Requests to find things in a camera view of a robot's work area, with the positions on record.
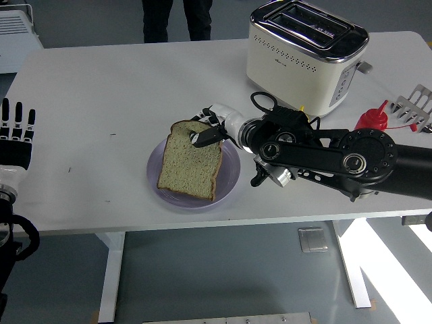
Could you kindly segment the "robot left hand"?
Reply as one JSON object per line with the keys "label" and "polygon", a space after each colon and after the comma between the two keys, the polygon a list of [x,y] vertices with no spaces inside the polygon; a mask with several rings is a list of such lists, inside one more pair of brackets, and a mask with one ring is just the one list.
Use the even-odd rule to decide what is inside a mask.
{"label": "robot left hand", "polygon": [[28,112],[25,126],[21,102],[16,103],[12,124],[9,115],[9,100],[4,98],[1,104],[1,198],[12,202],[30,166],[36,111]]}

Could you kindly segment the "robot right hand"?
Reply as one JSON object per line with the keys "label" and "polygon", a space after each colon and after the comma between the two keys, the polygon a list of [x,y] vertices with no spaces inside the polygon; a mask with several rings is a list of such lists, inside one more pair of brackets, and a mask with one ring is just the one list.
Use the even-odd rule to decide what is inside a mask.
{"label": "robot right hand", "polygon": [[191,131],[189,135],[190,141],[196,148],[209,146],[224,140],[231,140],[237,147],[240,147],[241,128],[246,119],[237,110],[216,103],[204,108],[192,120],[210,125],[209,129],[201,132]]}

